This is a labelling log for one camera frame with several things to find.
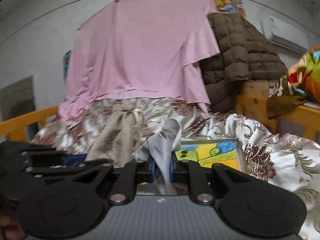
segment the pile of clothes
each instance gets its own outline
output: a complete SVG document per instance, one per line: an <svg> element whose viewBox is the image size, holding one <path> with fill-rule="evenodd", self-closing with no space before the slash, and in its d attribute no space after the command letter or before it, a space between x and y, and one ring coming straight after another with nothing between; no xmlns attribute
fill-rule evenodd
<svg viewBox="0 0 320 240"><path fill-rule="evenodd" d="M293 111L307 102L320 103L320 46L302 56L283 75L267 100L269 119Z"/></svg>
<svg viewBox="0 0 320 240"><path fill-rule="evenodd" d="M234 108L246 80L277 80L287 68L265 36L240 14L211 13L208 19L221 53L200 61L212 112Z"/></svg>

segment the brown puffer jacket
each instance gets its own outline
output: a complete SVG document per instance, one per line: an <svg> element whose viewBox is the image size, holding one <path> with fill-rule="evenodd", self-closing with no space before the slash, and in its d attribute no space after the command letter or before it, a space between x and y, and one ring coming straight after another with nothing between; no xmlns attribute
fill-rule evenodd
<svg viewBox="0 0 320 240"><path fill-rule="evenodd" d="M200 61L212 112L234 109L246 80L276 80L287 71L270 41L239 14L212 13L208 19L221 54Z"/></svg>

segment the gray cloth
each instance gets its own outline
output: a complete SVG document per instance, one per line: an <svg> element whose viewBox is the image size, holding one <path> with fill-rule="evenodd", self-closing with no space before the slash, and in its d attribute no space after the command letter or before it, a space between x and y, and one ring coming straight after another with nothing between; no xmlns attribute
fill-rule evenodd
<svg viewBox="0 0 320 240"><path fill-rule="evenodd" d="M177 194L177 191L170 182L170 160L171 152L180 149L181 126L174 119L169 119L165 122L162 129L142 145L138 159L146 161L149 155L151 155L155 160L161 171L161 176L156 179L161 195Z"/></svg>
<svg viewBox="0 0 320 240"><path fill-rule="evenodd" d="M93 143L86 161L107 159L115 168L136 158L140 149L143 115L127 102L115 111Z"/></svg>

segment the human hand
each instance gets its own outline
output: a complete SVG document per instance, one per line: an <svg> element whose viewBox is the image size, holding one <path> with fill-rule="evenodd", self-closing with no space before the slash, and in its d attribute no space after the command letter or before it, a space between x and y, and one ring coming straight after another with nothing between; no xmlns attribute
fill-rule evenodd
<svg viewBox="0 0 320 240"><path fill-rule="evenodd" d="M20 240L24 237L14 212L5 206L0 208L0 229L7 240Z"/></svg>

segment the yellow wooden furniture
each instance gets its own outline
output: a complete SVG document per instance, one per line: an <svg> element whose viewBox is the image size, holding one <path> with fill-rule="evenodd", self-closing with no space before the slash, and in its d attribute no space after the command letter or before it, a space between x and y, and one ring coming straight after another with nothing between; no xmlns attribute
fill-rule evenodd
<svg viewBox="0 0 320 240"><path fill-rule="evenodd" d="M45 120L57 112L58 106L53 106L0 122L0 137L7 136L10 141L28 142L25 128L35 122L43 127Z"/></svg>
<svg viewBox="0 0 320 240"><path fill-rule="evenodd" d="M278 133L280 118L288 119L304 126L303 137L310 140L316 140L316 132L320 131L320 110L307 106L298 106L290 113L269 120L267 117L267 98L238 95L236 112L261 122L273 134Z"/></svg>

